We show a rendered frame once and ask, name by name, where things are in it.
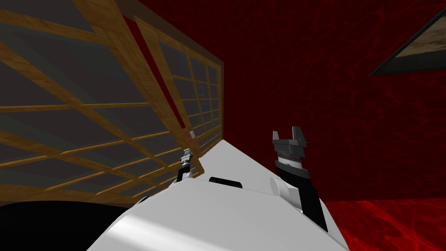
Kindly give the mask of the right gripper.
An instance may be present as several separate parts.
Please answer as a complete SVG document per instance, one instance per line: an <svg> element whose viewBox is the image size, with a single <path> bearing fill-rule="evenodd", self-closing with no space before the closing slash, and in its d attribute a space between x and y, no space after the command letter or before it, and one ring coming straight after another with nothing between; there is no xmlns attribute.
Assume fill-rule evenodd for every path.
<svg viewBox="0 0 446 251"><path fill-rule="evenodd" d="M278 132L273 131L272 143L274 150L280 158L301 161L301 158L305 158L304 148L307 147L307 142L299 126L292 127L292 137L293 139L280 139Z"/></svg>

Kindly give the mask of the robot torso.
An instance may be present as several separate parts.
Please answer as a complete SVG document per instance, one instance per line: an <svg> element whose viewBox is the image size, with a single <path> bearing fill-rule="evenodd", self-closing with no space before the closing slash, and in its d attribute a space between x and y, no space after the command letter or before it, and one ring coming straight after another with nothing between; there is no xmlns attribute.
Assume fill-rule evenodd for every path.
<svg viewBox="0 0 446 251"><path fill-rule="evenodd" d="M271 189L278 175L235 168L209 180L184 175L167 189L138 201L87 251L349 251L321 201L328 232Z"/></svg>

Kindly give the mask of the wooden lattice door leaf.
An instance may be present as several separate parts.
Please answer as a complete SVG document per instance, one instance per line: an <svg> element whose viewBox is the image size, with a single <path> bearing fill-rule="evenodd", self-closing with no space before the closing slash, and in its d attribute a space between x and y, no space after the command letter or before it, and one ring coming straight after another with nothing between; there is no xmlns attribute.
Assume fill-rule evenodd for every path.
<svg viewBox="0 0 446 251"><path fill-rule="evenodd" d="M135 21L200 156L222 139L221 67L148 22Z"/></svg>
<svg viewBox="0 0 446 251"><path fill-rule="evenodd" d="M129 204L192 146L120 0L0 0L0 203Z"/></svg>

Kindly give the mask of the dark framed wall picture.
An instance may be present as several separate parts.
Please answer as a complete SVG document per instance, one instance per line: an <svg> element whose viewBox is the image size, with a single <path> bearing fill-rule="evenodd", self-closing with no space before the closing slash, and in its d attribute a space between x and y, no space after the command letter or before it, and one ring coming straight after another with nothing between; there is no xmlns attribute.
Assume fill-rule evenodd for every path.
<svg viewBox="0 0 446 251"><path fill-rule="evenodd" d="M446 7L380 64L370 76L446 69Z"/></svg>

